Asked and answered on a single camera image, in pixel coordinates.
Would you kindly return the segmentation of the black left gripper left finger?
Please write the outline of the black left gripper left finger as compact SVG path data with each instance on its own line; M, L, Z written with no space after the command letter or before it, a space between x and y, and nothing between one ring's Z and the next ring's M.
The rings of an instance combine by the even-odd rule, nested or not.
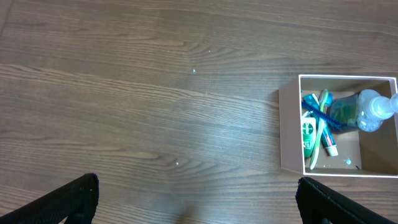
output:
M91 224L99 202L99 180L87 173L1 217L1 223Z

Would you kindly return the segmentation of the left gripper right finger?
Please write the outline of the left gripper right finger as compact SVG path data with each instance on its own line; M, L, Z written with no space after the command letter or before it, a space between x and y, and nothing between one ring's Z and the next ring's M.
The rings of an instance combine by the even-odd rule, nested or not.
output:
M392 223L320 182L302 177L295 195L302 222L316 223Z

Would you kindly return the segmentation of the green Dettol soap bar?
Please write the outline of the green Dettol soap bar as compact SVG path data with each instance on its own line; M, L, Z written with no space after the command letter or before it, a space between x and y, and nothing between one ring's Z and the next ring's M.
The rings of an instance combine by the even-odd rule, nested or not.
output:
M303 136L303 153L304 157L312 156L315 147L315 139L317 135L317 122L310 112L305 112L301 117L302 136Z

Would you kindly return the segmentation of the blue disposable razor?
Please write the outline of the blue disposable razor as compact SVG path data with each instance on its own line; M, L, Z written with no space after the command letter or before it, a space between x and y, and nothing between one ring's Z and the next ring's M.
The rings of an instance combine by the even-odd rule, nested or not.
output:
M335 129L341 128L341 123L323 112L326 106L330 106L333 101L333 94L328 90L323 90L318 98L316 94L305 95L302 101L302 107L311 111L316 118L320 118Z

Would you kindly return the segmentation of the green white toothbrush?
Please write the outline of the green white toothbrush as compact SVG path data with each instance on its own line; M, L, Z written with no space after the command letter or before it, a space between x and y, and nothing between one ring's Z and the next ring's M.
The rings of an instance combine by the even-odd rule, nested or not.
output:
M317 160L319 157L319 153L320 153L320 146L323 145L320 142L320 136L322 134L322 128L323 128L324 122L320 121L317 125L317 136L315 139L315 147L314 150L312 152L312 156L311 156L311 161L310 161L310 169L313 170L317 164Z

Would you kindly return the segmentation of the clear bottle with dark liquid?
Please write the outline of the clear bottle with dark liquid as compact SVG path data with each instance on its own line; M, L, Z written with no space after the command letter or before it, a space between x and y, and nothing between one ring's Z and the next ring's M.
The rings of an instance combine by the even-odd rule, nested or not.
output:
M396 113L397 94L388 98L371 89L336 99L327 109L327 114L340 123L340 127L331 129L336 134L375 132Z

